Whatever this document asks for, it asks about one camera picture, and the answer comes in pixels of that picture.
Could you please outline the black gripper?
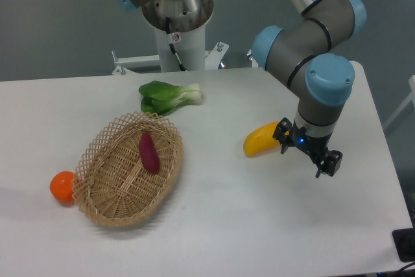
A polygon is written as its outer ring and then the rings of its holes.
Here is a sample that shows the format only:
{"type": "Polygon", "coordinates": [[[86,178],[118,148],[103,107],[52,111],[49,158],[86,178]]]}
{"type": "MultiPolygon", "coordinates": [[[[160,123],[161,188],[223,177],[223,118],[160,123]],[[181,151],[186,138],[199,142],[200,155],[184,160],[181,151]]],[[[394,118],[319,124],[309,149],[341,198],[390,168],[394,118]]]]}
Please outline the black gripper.
{"type": "Polygon", "coordinates": [[[332,134],[322,137],[312,137],[304,127],[298,128],[284,117],[276,126],[272,135],[281,146],[281,154],[289,147],[296,147],[308,155],[317,166],[315,177],[328,175],[333,177],[341,165],[343,154],[340,151],[328,150],[327,144],[332,134]]]}

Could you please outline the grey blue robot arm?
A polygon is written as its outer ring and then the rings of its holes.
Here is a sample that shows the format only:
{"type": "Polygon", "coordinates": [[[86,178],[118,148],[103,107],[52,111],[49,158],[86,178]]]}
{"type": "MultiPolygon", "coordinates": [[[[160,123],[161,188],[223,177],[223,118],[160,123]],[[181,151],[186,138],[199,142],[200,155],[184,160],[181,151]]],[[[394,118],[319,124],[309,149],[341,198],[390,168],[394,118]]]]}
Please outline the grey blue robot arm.
{"type": "MultiPolygon", "coordinates": [[[[308,155],[318,174],[333,176],[342,153],[327,146],[348,100],[355,70],[331,53],[366,23],[361,0],[291,0],[303,22],[291,30],[263,29],[252,44],[253,59],[298,99],[294,121],[282,119],[274,131],[283,149],[308,155]]],[[[157,37],[163,71],[207,67],[205,26],[213,0],[118,0],[125,10],[140,8],[157,37]]]]}

